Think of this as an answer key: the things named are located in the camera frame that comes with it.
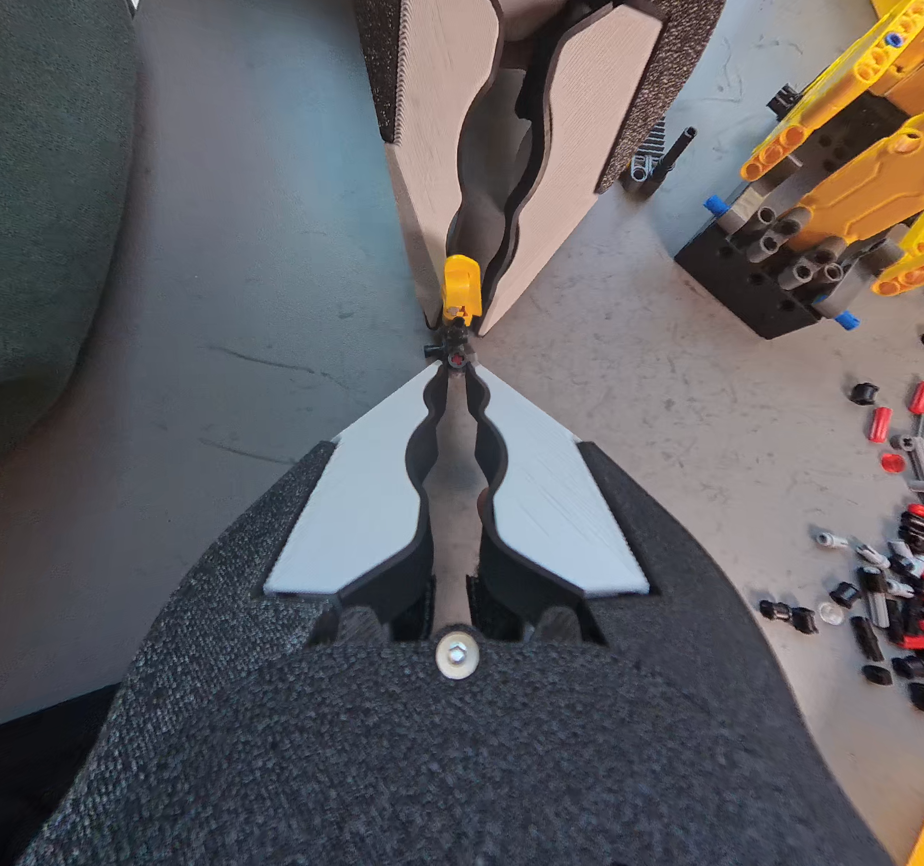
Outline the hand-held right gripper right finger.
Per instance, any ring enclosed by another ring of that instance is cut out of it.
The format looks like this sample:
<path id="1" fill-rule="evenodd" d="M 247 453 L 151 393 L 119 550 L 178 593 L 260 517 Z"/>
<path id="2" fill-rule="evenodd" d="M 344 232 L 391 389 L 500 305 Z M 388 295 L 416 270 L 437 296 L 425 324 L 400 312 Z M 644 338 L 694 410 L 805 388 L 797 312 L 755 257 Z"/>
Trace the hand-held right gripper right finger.
<path id="1" fill-rule="evenodd" d="M 483 365 L 468 364 L 466 394 L 488 484 L 479 577 L 491 598 L 535 624 L 553 606 L 650 595 L 582 441 Z"/>

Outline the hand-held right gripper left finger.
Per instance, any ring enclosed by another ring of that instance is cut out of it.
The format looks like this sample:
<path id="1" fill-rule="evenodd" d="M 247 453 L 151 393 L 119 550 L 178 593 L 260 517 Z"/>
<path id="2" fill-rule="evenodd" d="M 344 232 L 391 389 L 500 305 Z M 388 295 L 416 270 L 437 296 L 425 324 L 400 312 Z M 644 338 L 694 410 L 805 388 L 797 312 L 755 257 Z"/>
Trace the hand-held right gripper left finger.
<path id="1" fill-rule="evenodd" d="M 424 483 L 442 417 L 443 366 L 430 364 L 342 431 L 263 593 L 367 606 L 384 624 L 415 605 L 433 572 Z"/>

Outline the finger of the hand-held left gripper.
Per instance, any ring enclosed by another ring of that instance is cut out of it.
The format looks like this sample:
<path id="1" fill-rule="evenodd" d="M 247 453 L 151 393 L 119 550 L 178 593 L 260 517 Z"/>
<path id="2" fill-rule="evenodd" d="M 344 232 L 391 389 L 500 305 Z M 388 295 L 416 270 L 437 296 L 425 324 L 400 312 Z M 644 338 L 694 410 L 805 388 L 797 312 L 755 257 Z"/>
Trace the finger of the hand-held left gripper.
<path id="1" fill-rule="evenodd" d="M 640 1 L 607 4 L 567 29 L 539 90 L 523 175 L 484 278 L 480 337 L 494 328 L 597 201 L 604 168 L 664 19 Z"/>
<path id="2" fill-rule="evenodd" d="M 386 160 L 426 325 L 442 317 L 447 242 L 463 203 L 459 145 L 502 48 L 499 0 L 401 0 L 394 140 Z"/>

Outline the grey grille yellow lego assembly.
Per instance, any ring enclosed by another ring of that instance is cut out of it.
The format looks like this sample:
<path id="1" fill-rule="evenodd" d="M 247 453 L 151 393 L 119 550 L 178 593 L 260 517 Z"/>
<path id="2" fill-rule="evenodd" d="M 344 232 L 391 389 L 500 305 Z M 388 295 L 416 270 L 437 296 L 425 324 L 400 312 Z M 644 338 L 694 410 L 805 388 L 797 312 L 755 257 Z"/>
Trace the grey grille yellow lego assembly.
<path id="1" fill-rule="evenodd" d="M 667 146 L 665 121 L 659 120 L 619 177 L 624 191 L 641 199 L 651 197 L 697 134 L 697 128 L 688 126 L 672 145 Z"/>

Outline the yellow lego blade with connector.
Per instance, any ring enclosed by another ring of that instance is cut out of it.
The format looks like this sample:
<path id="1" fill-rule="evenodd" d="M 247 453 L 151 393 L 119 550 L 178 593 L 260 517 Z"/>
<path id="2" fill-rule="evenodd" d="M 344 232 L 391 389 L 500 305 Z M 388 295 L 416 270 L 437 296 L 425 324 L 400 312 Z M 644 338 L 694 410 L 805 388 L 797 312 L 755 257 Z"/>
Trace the yellow lego blade with connector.
<path id="1" fill-rule="evenodd" d="M 445 260 L 442 307 L 433 330 L 434 340 L 423 348 L 424 357 L 436 359 L 452 372 L 468 364 L 472 323 L 482 315 L 479 263 L 466 255 Z"/>

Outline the yellow black lego robot model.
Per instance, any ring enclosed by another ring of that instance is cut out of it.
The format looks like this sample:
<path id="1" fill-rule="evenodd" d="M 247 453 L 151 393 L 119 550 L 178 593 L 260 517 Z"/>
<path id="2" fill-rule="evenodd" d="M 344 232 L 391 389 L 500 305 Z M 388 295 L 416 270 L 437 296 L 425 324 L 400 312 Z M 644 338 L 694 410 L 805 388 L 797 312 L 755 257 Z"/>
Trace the yellow black lego robot model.
<path id="1" fill-rule="evenodd" d="M 706 202 L 707 224 L 676 264 L 754 334 L 859 324 L 865 291 L 922 287 L 923 0 L 898 0 L 800 91 L 740 175 Z"/>

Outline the pile of small lego pins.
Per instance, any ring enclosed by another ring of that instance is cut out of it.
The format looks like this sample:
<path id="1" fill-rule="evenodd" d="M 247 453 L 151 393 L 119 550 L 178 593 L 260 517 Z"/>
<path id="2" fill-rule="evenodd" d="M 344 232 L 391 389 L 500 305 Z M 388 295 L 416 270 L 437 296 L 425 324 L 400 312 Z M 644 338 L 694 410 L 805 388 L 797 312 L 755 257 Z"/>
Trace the pile of small lego pins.
<path id="1" fill-rule="evenodd" d="M 821 625 L 847 627 L 863 664 L 860 675 L 872 686 L 889 688 L 898 681 L 911 705 L 922 711 L 923 689 L 923 385 L 919 380 L 907 398 L 907 433 L 891 433 L 893 409 L 879 401 L 880 388 L 859 383 L 848 399 L 871 408 L 866 438 L 878 448 L 880 465 L 907 485 L 910 496 L 900 510 L 884 545 L 860 537 L 814 527 L 811 539 L 819 551 L 851 561 L 850 574 L 839 580 L 816 606 L 798 606 L 763 597 L 759 615 L 781 622 L 805 636 L 821 633 Z"/>

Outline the person's green sweater torso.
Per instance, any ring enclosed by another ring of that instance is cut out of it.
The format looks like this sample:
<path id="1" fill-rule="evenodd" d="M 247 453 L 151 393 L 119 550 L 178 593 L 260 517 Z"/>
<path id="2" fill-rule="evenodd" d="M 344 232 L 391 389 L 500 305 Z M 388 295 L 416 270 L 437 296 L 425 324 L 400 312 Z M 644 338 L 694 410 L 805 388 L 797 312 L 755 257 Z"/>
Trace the person's green sweater torso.
<path id="1" fill-rule="evenodd" d="M 135 129 L 128 0 L 1 0 L 1 446 L 68 385 L 121 227 Z"/>

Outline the person's black trousers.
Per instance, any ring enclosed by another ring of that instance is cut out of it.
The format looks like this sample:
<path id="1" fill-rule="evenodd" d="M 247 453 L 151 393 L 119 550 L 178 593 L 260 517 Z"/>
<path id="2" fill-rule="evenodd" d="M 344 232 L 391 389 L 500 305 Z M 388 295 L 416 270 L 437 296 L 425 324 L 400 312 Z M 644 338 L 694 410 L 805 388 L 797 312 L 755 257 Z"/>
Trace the person's black trousers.
<path id="1" fill-rule="evenodd" d="M 1 863 L 15 864 L 96 744 L 119 684 L 1 726 Z"/>

